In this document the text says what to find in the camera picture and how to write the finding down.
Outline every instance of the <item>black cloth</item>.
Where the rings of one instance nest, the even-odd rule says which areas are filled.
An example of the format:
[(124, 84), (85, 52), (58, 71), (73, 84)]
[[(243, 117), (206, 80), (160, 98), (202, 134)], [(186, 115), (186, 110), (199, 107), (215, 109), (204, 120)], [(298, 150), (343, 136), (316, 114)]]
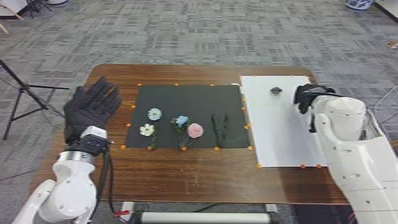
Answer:
[(151, 108), (161, 110), (158, 121), (158, 148), (177, 148), (177, 133), (170, 120), (179, 115), (188, 116), (190, 122), (204, 128), (202, 137), (190, 142), (188, 148), (213, 148), (217, 146), (211, 115), (224, 127), (224, 115), (227, 114), (225, 142), (224, 148), (247, 148), (249, 135), (245, 130), (245, 114), (241, 111), (240, 87), (225, 86), (142, 86), (135, 111), (131, 116), (131, 127), (126, 136), (126, 146), (145, 148), (151, 145), (151, 137), (140, 135), (140, 127), (153, 124), (147, 119)]
[(119, 89), (101, 77), (89, 90), (76, 88), (71, 101), (64, 106), (66, 113), (66, 143), (80, 140), (80, 134), (89, 126), (105, 129), (108, 118), (121, 105)]

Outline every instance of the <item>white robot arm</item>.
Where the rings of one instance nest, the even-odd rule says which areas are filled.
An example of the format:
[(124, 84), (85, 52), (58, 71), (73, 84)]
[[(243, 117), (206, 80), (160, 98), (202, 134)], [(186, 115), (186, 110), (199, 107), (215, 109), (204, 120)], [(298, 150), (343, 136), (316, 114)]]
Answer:
[(314, 132), (328, 172), (348, 199), (359, 224), (398, 223), (398, 160), (385, 134), (360, 100), (311, 96)]
[(106, 131), (90, 126), (81, 133), (81, 150), (67, 150), (58, 155), (53, 164), (57, 182), (46, 180), (35, 188), (12, 224), (32, 224), (37, 211), (50, 223), (74, 218), (76, 224), (89, 222), (96, 206), (96, 186), (89, 177), (96, 169), (96, 154), (89, 152), (94, 148), (101, 150), (105, 141)]

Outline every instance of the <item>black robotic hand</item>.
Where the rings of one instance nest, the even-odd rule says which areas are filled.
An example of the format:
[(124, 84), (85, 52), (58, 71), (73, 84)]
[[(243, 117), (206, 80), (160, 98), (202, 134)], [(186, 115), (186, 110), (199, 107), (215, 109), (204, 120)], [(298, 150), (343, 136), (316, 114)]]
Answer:
[(321, 85), (305, 84), (296, 87), (293, 103), (298, 104), (300, 113), (307, 113), (314, 98), (321, 95), (339, 96), (332, 88)]
[(87, 91), (81, 86), (76, 88), (71, 101), (64, 106), (64, 137), (67, 144), (80, 140), (80, 135), (89, 126), (105, 129), (108, 118), (115, 113), (119, 105), (119, 89), (106, 82), (106, 78), (101, 77)]

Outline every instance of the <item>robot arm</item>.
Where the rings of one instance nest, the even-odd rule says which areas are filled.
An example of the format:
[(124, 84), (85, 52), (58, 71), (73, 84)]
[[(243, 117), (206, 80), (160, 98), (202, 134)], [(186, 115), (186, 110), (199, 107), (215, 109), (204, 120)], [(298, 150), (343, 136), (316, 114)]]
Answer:
[(46, 222), (57, 223), (78, 218), (87, 223), (96, 206), (96, 186), (89, 174), (94, 171), (94, 158), (106, 150), (106, 131), (90, 126), (80, 142), (66, 148), (53, 164), (57, 182), (39, 185), (12, 224), (34, 223), (35, 213)]
[(46, 180), (35, 189), (28, 202), (14, 219), (14, 224), (34, 222), (39, 211), (42, 219), (55, 223), (74, 219), (87, 223), (101, 196), (90, 181), (96, 169), (94, 158), (108, 154), (105, 125), (121, 105), (119, 89), (101, 77), (90, 88), (76, 88), (64, 106), (66, 112), (66, 150), (53, 164), (57, 183)]
[(362, 101), (318, 91), (296, 95), (312, 118), (328, 172), (360, 224), (398, 223), (398, 160)]

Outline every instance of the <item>wooden table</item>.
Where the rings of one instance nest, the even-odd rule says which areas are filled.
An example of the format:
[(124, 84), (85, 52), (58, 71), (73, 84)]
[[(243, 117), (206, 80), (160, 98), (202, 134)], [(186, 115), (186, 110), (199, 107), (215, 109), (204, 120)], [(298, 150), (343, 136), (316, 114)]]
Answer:
[[(256, 168), (256, 152), (241, 149), (121, 149), (126, 123), (138, 84), (174, 85), (240, 83), (241, 75), (305, 75), (300, 67), (268, 66), (179, 66), (99, 65), (89, 76), (89, 86), (101, 76), (121, 88), (122, 105), (110, 119), (108, 138), (115, 141), (112, 156), (115, 164), (113, 197), (117, 201), (346, 204), (327, 168)], [(53, 148), (42, 161), (30, 190), (53, 178), (51, 164), (64, 150), (58, 133)], [(97, 181), (101, 160), (92, 180)]]

